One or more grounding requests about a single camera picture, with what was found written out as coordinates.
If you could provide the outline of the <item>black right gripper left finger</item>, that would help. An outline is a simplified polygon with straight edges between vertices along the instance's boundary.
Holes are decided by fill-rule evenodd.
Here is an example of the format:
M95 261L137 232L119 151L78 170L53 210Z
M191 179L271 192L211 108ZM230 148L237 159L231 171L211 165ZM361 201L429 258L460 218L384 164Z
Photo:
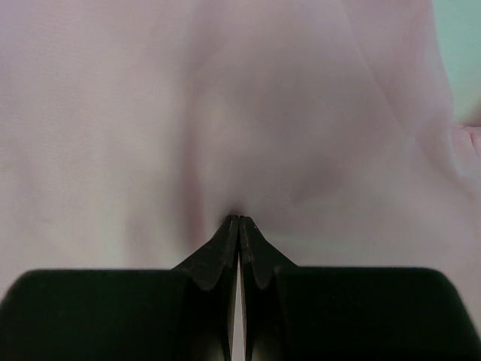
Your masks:
M239 217L226 217L213 237L174 270L188 277L175 360L230 360L234 335Z

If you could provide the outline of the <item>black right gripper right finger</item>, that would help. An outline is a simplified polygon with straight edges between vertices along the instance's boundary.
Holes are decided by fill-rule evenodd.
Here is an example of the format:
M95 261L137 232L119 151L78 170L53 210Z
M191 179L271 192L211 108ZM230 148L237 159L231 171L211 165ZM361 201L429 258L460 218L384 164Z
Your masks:
M252 218L238 229L246 360L286 360L285 330L277 271L297 268L263 236Z

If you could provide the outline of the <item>pink t shirt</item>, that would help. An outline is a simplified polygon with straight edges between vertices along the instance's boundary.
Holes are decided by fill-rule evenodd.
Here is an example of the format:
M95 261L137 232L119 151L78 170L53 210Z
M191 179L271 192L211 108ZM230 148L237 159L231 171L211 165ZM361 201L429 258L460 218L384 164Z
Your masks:
M310 265L480 274L430 1L3 1L1 276L168 266L230 213Z

